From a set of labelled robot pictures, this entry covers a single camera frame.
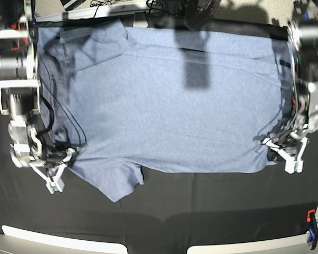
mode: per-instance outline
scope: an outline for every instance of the blue fabric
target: blue fabric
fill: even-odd
[[[285,42],[218,32],[39,29],[40,75],[88,146],[72,171],[116,202],[143,184],[140,165],[167,173],[254,173],[263,137],[290,94]],[[50,94],[51,137],[78,136]],[[42,107],[48,122],[48,111]]]

